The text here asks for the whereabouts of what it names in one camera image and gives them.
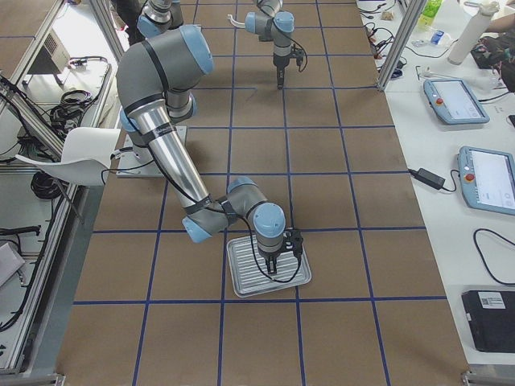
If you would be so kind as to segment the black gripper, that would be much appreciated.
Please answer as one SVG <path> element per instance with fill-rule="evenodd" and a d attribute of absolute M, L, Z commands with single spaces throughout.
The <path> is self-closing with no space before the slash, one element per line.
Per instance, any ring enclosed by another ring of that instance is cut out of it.
<path fill-rule="evenodd" d="M 295 59 L 295 64 L 298 68 L 301 68 L 306 57 L 306 52 L 302 47 L 297 47 L 295 44 L 292 45 L 292 58 Z M 283 89 L 284 87 L 284 76 L 285 69 L 276 67 L 276 80 L 277 88 Z"/>
<path fill-rule="evenodd" d="M 283 236 L 283 251 L 293 253 L 294 257 L 301 257 L 303 254 L 303 236 L 297 228 L 287 228 Z M 277 273 L 277 257 L 272 260 L 265 258 L 267 273 Z"/>

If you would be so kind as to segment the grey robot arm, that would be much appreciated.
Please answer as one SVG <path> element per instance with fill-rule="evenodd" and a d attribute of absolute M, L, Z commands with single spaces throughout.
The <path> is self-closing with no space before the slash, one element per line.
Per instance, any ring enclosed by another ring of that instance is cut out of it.
<path fill-rule="evenodd" d="M 132 45 L 117 68 L 117 93 L 134 145 L 148 150 L 175 188 L 186 212 L 182 220 L 191 239 L 200 243 L 238 220 L 249 228 L 253 253 L 266 263 L 264 275 L 277 272 L 277 259 L 292 253 L 300 261 L 303 238 L 286 226 L 280 206 L 270 202 L 258 185 L 240 177 L 226 195 L 212 199 L 185 145 L 177 123 L 196 108 L 192 88 L 214 67 L 208 44 L 196 25 L 182 25 Z"/>
<path fill-rule="evenodd" d="M 307 53 L 292 35 L 295 30 L 294 15 L 282 10 L 281 1 L 256 1 L 257 12 L 249 12 L 243 23 L 238 22 L 231 14 L 227 15 L 230 24 L 258 36 L 262 42 L 274 44 L 273 64 L 276 67 L 277 88 L 284 87 L 286 67 L 292 59 L 299 71 L 307 63 Z M 137 19 L 140 33 L 151 38 L 165 31 L 180 28 L 183 25 L 183 14 L 179 1 L 147 1 Z"/>

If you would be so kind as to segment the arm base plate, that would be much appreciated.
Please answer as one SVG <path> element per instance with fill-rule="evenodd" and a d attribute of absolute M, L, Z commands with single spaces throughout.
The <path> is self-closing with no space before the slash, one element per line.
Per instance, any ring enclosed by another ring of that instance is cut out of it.
<path fill-rule="evenodd" d="M 155 165 L 148 149 L 137 148 L 123 152 L 119 158 L 116 172 L 118 178 L 162 178 L 163 175 Z"/>

